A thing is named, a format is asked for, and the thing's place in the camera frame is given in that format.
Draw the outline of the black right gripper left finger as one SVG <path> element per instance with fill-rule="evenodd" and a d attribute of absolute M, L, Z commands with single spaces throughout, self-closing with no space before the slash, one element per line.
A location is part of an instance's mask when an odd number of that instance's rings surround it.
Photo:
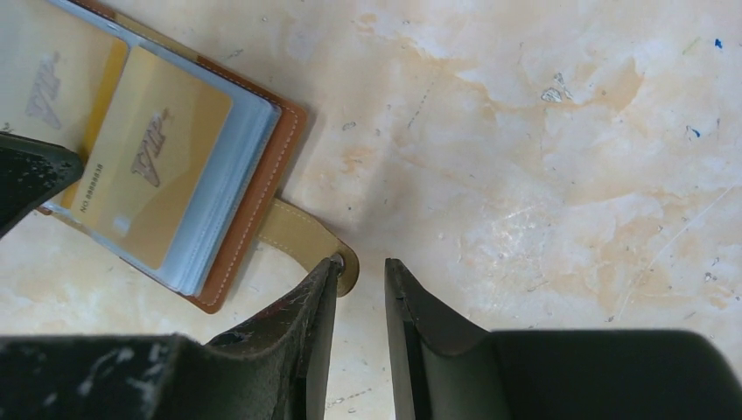
<path fill-rule="evenodd" d="M 4 419 L 320 419 L 336 285 L 322 260 L 294 289 L 201 344 L 181 334 L 4 336 Z"/>

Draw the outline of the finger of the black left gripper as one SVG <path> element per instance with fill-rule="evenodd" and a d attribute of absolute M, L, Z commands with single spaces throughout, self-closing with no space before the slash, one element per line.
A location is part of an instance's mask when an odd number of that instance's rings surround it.
<path fill-rule="evenodd" d="M 77 182 L 80 156 L 54 143 L 1 134 L 1 235 L 28 213 Z"/>

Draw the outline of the yellow credit card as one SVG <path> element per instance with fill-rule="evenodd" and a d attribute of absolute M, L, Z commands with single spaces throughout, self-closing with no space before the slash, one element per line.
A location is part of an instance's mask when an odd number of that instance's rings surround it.
<path fill-rule="evenodd" d="M 128 45 L 49 1 L 1 3 L 1 128 L 88 160 Z"/>
<path fill-rule="evenodd" d="M 71 215 L 159 269 L 232 105 L 217 87 L 133 48 Z"/>

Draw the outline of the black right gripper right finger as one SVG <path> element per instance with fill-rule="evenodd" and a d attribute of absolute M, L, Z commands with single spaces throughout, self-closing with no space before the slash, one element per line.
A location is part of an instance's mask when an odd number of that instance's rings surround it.
<path fill-rule="evenodd" d="M 385 262 L 399 419 L 738 419 L 741 384 L 679 330 L 487 331 Z"/>

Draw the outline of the brown leather card holder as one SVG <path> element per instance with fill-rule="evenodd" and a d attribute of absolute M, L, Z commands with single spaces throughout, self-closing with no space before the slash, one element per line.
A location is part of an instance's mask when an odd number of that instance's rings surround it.
<path fill-rule="evenodd" d="M 344 270 L 337 282 L 337 295 L 344 297 L 353 289 L 360 270 L 354 251 L 314 216 L 276 196 L 308 122 L 304 109 L 98 1 L 58 1 L 56 4 L 86 22 L 111 32 L 135 36 L 146 46 L 173 53 L 188 64 L 204 69 L 218 82 L 225 81 L 241 93 L 257 95 L 281 110 L 276 128 L 260 149 L 259 160 L 252 165 L 248 179 L 240 183 L 234 205 L 236 214 L 225 238 L 220 241 L 205 284 L 197 295 L 188 297 L 189 302 L 205 313 L 218 312 L 255 239 L 281 250 L 306 270 L 312 270 L 325 257 L 340 255 Z"/>

